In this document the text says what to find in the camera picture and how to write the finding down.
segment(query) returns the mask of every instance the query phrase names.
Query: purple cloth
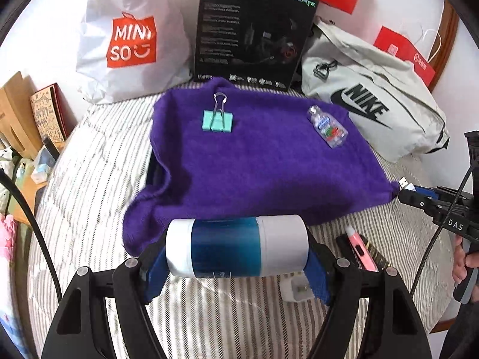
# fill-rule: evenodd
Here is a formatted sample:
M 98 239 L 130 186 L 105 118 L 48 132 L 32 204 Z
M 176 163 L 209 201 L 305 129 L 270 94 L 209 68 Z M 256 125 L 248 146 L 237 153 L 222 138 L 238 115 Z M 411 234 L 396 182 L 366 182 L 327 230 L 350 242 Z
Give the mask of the purple cloth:
M 202 130 L 216 92 L 228 96 L 231 133 Z M 307 118 L 313 104 L 218 78 L 200 89 L 168 91 L 153 111 L 153 176 L 125 213 L 127 252 L 139 255 L 173 219 L 299 214 L 320 224 L 390 202 L 397 182 L 386 179 L 348 112 L 320 103 L 349 132 L 331 149 Z

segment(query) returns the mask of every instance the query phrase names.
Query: striped fabric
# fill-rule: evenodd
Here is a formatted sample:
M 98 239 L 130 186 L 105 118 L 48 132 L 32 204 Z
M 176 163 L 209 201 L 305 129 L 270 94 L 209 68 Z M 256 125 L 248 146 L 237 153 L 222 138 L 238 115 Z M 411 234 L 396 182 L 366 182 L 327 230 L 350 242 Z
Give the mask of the striped fabric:
M 80 266 L 107 270 L 128 257 L 122 245 L 122 220 L 129 202 L 145 184 L 152 106 L 158 97 L 90 107 L 61 155 L 37 219 L 63 291 Z M 378 159 L 389 179 L 406 176 L 416 184 L 427 184 L 419 160 L 407 157 L 392 164 Z M 319 192 L 327 198 L 327 190 Z M 410 287 L 434 232 L 431 219 L 396 199 L 311 230 L 338 255 L 334 239 L 347 224 L 368 237 Z M 451 268 L 451 244 L 442 234 L 415 296 L 427 331 L 452 296 Z M 306 358 L 327 309 L 320 301 L 283 302 L 280 279 L 197 280 L 170 275 L 161 296 L 148 306 L 168 358 Z M 57 301 L 36 241 L 30 251 L 28 302 L 41 353 Z M 107 309 L 117 356 L 127 358 L 114 300 L 107 300 Z M 347 358 L 358 352 L 366 311 L 366 301 L 361 301 Z

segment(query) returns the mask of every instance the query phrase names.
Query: nike swoosh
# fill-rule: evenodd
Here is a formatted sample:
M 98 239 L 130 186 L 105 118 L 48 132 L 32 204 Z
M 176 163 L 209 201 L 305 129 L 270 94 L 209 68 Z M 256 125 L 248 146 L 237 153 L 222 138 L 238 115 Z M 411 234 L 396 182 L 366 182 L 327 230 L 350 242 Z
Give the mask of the nike swoosh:
M 375 121 L 376 123 L 384 125 L 386 128 L 389 128 L 390 130 L 392 129 L 391 127 L 385 125 L 384 123 L 381 123 L 380 121 L 378 121 L 374 116 L 368 115 L 366 112 L 363 112 L 362 110 L 359 110 L 358 108 L 353 107 L 353 106 L 347 104 L 346 102 L 344 102 L 344 100 L 342 99 L 342 93 L 346 89 L 347 88 L 339 89 L 337 92 L 334 92 L 333 94 L 331 94 L 331 102 L 333 104 L 339 105 L 339 106 L 347 109 L 350 112 L 353 112 L 356 115 L 363 116 L 363 117 L 368 118 L 372 121 Z

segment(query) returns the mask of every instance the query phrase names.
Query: black cable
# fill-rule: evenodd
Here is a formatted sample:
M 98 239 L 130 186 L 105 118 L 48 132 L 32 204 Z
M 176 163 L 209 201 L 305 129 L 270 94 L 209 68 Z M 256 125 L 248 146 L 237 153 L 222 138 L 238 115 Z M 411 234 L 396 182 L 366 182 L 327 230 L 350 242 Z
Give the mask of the black cable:
M 468 181 L 469 177 L 471 176 L 473 168 L 474 167 L 471 166 L 469 168 L 468 172 L 466 173 L 466 175 L 464 176 L 464 178 L 461 182 L 461 185 L 459 186 L 459 189 L 457 189 L 457 193 L 454 196 L 454 200 L 453 200 L 451 206 L 449 207 L 449 209 L 447 210 L 447 213 L 446 213 L 446 216 L 444 217 L 444 220 L 442 220 L 439 227 L 437 227 L 436 232 L 434 233 L 431 241 L 429 242 L 429 244 L 426 248 L 426 251 L 424 252 L 424 255 L 422 256 L 421 263 L 419 264 L 418 272 L 416 273 L 416 277 L 414 278 L 413 285 L 411 286 L 411 291 L 410 291 L 411 297 L 413 297 L 414 293 L 416 292 L 416 287 L 418 286 L 419 277 L 421 276 L 422 270 L 424 269 L 424 265 L 426 264 L 427 257 L 431 253 L 431 250 L 433 249 L 434 243 L 436 242 L 436 240 L 439 237 L 442 229 L 444 228 L 444 224 L 446 224 L 447 220 L 449 219 L 449 216 L 451 215 L 451 212 L 454 209 L 454 206 L 456 206 L 457 200 L 459 199 L 459 196 L 461 195 L 462 190 L 464 189 L 464 186 L 466 185 L 466 182 Z
M 30 222 L 30 225 L 33 228 L 35 237 L 37 238 L 38 244 L 40 245 L 40 250 L 42 251 L 42 254 L 45 257 L 46 265 L 48 266 L 50 275 L 52 276 L 52 279 L 53 279 L 53 284 L 55 286 L 55 291 L 57 292 L 58 303 L 60 303 L 61 297 L 62 297 L 60 281 L 58 280 L 57 272 L 55 271 L 55 268 L 53 266 L 52 258 L 50 256 L 50 253 L 48 252 L 48 248 L 46 246 L 45 239 L 43 238 L 42 232 L 40 231 L 40 227 L 38 226 L 38 223 L 35 220 L 35 216 L 33 215 L 30 207 L 28 206 L 27 201 L 23 197 L 18 187 L 1 169 L 0 169 L 0 183 L 4 185 L 4 187 L 8 189 L 10 194 L 17 200 L 18 204 L 20 205 L 23 212 L 25 213 L 26 218 Z

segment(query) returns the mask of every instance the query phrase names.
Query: headset box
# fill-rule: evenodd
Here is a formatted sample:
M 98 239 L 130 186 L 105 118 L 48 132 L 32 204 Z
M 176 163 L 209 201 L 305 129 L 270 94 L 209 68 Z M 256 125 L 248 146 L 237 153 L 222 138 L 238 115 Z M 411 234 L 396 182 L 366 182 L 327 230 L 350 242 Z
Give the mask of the headset box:
M 286 91 L 311 31 L 318 0 L 200 0 L 195 81 Z

